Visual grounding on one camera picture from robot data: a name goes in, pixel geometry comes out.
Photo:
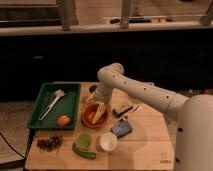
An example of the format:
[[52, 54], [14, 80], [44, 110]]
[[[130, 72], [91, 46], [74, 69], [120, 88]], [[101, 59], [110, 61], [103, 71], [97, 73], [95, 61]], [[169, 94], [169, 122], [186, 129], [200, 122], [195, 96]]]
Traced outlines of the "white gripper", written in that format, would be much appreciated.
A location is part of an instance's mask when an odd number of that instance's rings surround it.
[[108, 103], [112, 97], [113, 88], [99, 82], [95, 89], [95, 98], [101, 102]]

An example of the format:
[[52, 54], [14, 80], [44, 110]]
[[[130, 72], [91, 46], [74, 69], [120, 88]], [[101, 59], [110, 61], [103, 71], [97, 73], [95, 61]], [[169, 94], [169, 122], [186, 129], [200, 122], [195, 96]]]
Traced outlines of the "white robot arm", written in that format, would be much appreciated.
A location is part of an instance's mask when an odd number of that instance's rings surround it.
[[117, 88], [177, 122], [174, 171], [213, 171], [213, 95], [186, 97], [128, 78], [120, 63], [102, 67], [97, 77], [97, 100], [109, 102]]

